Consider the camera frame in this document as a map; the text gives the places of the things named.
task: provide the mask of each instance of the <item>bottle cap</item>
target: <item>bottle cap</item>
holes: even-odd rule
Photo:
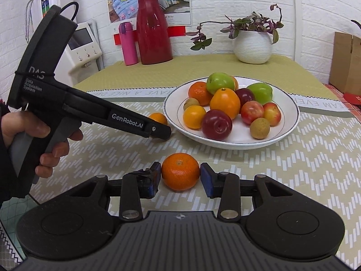
[[[131,31],[131,30],[133,30],[133,26],[128,21],[119,25],[119,32],[122,34],[125,34],[125,32]]]

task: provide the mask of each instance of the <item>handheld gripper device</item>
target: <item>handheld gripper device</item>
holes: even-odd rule
[[[64,142],[82,122],[99,123],[145,138],[168,139],[171,128],[103,99],[64,85],[54,78],[55,68],[77,24],[52,6],[34,32],[11,86],[8,105],[31,111],[51,129],[46,138],[16,135],[9,154],[13,172],[1,172],[11,197],[24,198],[37,182],[35,168],[43,153]]]

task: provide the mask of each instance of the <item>cardboard box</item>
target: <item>cardboard box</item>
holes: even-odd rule
[[[329,82],[342,93],[361,95],[361,39],[335,32]]]

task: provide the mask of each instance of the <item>green table mat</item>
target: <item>green table mat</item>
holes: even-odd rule
[[[126,66],[123,62],[118,62],[75,87],[87,92],[103,89],[176,87],[193,79],[207,77],[213,72],[258,79],[271,83],[287,93],[337,100],[337,97],[310,72],[290,58],[280,55],[272,55],[268,62],[260,65],[243,63],[234,54],[179,56],[155,65],[138,63]]]

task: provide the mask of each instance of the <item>human hand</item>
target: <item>human hand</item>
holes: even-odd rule
[[[5,146],[8,148],[16,134],[26,132],[35,138],[44,138],[50,133],[50,127],[29,111],[8,113],[1,118],[1,132]],[[81,130],[74,132],[70,139],[78,141],[83,139]],[[41,155],[40,165],[35,168],[35,173],[43,178],[49,178],[53,174],[53,167],[57,166],[60,157],[69,154],[68,141],[58,143],[51,153]]]

